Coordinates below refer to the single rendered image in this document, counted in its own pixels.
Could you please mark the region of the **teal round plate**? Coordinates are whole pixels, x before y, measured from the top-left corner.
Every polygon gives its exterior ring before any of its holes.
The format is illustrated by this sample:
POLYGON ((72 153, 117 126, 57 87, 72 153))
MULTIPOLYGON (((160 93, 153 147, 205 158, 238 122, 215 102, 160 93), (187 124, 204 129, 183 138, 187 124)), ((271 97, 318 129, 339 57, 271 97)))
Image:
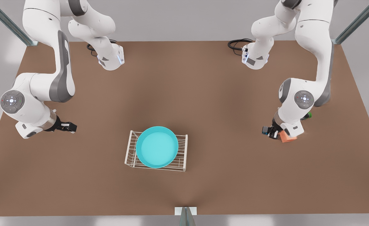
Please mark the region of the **teal round plate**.
POLYGON ((140 134, 136 153, 145 166, 163 168, 175 159, 178 153, 178 139, 166 127, 150 127, 140 134))

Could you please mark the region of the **orange button switch box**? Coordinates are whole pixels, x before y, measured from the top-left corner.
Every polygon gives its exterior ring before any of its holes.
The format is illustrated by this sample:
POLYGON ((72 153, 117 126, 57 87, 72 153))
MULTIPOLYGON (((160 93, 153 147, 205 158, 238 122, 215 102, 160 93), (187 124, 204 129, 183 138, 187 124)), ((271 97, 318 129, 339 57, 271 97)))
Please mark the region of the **orange button switch box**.
POLYGON ((285 132, 285 130, 282 130, 282 131, 279 132, 279 138, 281 139, 282 143, 288 143, 288 142, 291 142, 293 140, 296 140, 297 139, 297 136, 296 137, 290 137, 285 132))

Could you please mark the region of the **silver frame post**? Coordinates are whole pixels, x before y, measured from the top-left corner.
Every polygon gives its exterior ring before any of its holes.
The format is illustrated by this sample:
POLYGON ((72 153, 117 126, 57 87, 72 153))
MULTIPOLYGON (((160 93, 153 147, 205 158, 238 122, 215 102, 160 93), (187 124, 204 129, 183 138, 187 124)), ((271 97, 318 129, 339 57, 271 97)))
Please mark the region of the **silver frame post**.
POLYGON ((0 9, 0 21, 18 37, 26 46, 37 46, 38 42, 31 40, 3 11, 0 9))
POLYGON ((369 18, 369 5, 337 36, 332 40, 335 45, 342 44, 351 34, 369 18))
POLYGON ((197 207, 175 207, 174 215, 180 215, 179 226, 196 226, 193 215, 197 215, 197 207))

